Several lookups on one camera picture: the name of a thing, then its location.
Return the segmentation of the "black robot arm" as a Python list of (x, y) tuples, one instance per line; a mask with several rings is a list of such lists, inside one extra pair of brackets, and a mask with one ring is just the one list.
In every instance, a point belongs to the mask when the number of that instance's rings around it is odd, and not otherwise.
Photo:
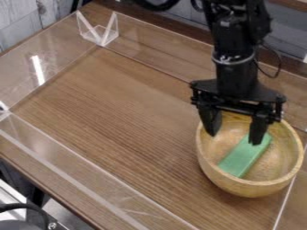
[(281, 121), (286, 97), (257, 78), (257, 48), (270, 32), (264, 0), (201, 0), (213, 39), (216, 77), (190, 82), (190, 103), (209, 136), (221, 126), (221, 113), (250, 117), (248, 142), (262, 142), (268, 126)]

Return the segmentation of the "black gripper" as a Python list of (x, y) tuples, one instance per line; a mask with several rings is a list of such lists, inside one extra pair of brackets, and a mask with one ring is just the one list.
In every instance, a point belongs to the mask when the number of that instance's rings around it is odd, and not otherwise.
[(286, 97), (264, 86), (257, 78), (258, 65), (253, 59), (229, 60), (212, 58), (216, 77), (193, 80), (192, 104), (209, 136), (221, 126), (221, 112), (229, 111), (252, 117), (248, 143), (260, 145), (268, 124), (280, 122)]

